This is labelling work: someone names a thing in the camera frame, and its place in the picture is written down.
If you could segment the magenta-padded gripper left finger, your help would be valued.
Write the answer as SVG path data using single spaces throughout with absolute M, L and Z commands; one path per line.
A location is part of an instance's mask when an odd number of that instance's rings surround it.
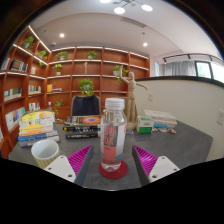
M 92 145 L 84 147 L 69 156 L 60 155 L 45 171 L 82 186 L 94 154 Z

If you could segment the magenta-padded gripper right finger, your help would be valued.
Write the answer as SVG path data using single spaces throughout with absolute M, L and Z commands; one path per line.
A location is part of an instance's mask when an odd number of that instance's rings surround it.
M 155 156 L 143 148 L 133 145 L 132 156 L 142 186 L 179 171 L 166 156 Z

